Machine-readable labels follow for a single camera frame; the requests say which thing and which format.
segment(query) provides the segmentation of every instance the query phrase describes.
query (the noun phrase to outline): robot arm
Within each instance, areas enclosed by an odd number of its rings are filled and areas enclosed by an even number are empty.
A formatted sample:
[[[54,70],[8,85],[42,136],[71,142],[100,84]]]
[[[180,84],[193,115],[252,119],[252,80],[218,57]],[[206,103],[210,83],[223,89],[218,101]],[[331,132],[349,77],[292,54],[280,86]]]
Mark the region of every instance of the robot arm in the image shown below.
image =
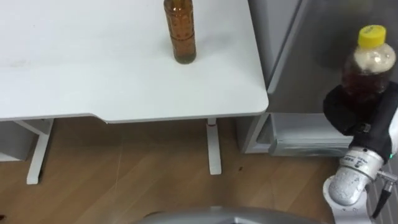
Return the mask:
[[[398,150],[398,84],[391,83],[377,103],[366,111],[347,107],[345,97],[342,87],[338,86],[323,104],[329,122],[342,134],[353,136],[349,151],[340,160],[340,167],[331,179],[328,194],[338,205],[352,206],[358,202],[365,187],[381,176],[388,181],[373,215],[376,217],[388,198],[386,196],[391,194],[392,183],[396,182],[396,177],[389,175],[391,178],[388,178],[380,170]]]

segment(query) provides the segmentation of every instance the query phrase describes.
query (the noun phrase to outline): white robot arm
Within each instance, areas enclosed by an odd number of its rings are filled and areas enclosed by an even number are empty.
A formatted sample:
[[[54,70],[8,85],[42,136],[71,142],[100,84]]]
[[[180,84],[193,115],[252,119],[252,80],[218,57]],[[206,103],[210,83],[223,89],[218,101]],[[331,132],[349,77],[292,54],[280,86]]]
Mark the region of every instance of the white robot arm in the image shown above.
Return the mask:
[[[372,223],[389,198],[398,178],[381,170],[398,150],[398,84],[392,83],[370,113],[355,111],[343,103],[344,91],[336,87],[326,97],[323,110],[342,134],[353,136],[340,167],[324,184],[323,194],[335,222]],[[381,177],[386,181],[371,217],[366,211],[366,186]]]

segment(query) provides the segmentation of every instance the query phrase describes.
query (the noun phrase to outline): brown bottle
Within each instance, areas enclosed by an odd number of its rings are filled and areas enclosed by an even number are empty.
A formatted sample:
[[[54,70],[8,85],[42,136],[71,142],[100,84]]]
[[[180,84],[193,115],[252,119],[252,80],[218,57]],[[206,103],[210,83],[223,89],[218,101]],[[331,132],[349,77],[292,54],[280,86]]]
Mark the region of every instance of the brown bottle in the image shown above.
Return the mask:
[[[386,28],[371,25],[362,28],[358,47],[343,67],[341,84],[347,107],[368,116],[386,90],[396,61],[394,49],[385,43]]]
[[[164,0],[164,9],[176,61],[183,64],[193,62],[197,50],[192,0]]]

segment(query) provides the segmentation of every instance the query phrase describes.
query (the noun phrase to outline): amber liquid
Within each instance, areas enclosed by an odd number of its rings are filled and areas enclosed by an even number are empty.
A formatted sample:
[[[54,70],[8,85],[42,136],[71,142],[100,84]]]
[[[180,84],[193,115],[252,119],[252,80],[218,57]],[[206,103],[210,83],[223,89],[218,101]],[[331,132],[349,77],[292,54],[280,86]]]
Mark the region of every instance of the amber liquid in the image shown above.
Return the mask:
[[[176,61],[183,64],[193,62],[197,50],[192,0],[165,0],[164,9]]]
[[[346,106],[356,114],[369,116],[368,111],[373,111],[380,95],[388,87],[391,71],[371,73],[362,70],[354,58],[350,58],[343,68],[341,82],[346,93]]]

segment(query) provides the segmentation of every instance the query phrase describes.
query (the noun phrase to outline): refrigerator drawer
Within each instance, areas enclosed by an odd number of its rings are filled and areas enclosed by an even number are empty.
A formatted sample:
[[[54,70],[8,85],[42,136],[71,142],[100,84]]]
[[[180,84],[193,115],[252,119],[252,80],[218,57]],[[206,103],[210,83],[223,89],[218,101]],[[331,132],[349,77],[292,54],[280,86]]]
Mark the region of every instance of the refrigerator drawer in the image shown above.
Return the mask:
[[[323,114],[270,114],[255,146],[273,156],[342,156],[352,137],[340,134]]]

